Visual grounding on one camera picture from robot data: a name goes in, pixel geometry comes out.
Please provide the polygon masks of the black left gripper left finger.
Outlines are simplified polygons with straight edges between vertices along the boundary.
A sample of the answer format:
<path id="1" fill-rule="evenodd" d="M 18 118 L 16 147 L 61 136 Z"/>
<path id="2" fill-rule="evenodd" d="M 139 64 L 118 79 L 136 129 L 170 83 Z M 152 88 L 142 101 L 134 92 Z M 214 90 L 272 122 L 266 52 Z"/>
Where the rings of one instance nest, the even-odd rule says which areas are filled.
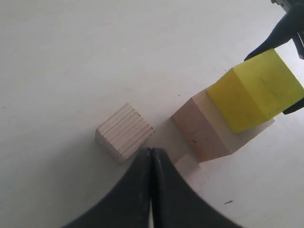
<path id="1" fill-rule="evenodd" d="M 66 228 L 148 228 L 152 150 L 140 149 L 118 183 Z"/>

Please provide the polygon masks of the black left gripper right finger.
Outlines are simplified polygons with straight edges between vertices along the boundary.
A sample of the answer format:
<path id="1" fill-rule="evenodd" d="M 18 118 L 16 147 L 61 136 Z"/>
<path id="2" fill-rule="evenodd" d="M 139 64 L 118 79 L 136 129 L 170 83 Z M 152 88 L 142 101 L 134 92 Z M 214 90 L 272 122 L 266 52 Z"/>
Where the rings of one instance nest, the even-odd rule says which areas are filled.
<path id="1" fill-rule="evenodd" d="M 205 202 L 161 148 L 152 149 L 151 200 L 155 228 L 241 227 Z"/>

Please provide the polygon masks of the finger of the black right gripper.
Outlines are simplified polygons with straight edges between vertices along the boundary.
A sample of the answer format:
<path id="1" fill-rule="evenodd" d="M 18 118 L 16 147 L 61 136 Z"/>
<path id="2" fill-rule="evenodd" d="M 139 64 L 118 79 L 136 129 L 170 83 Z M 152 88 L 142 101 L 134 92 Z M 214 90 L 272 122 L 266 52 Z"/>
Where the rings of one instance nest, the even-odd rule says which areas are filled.
<path id="1" fill-rule="evenodd" d="M 304 107 L 304 98 L 302 98 L 301 100 L 299 100 L 298 102 L 296 102 L 295 104 L 290 106 L 289 108 L 285 109 L 283 111 L 283 114 L 288 115 L 288 114 L 294 113 L 294 112 L 302 109 L 303 107 Z"/>
<path id="2" fill-rule="evenodd" d="M 302 0 L 287 0 L 280 5 L 287 7 L 286 14 L 276 24 L 268 38 L 249 53 L 245 60 L 267 50 L 275 49 L 290 40 L 293 40 L 299 58 L 304 58 L 304 2 Z"/>

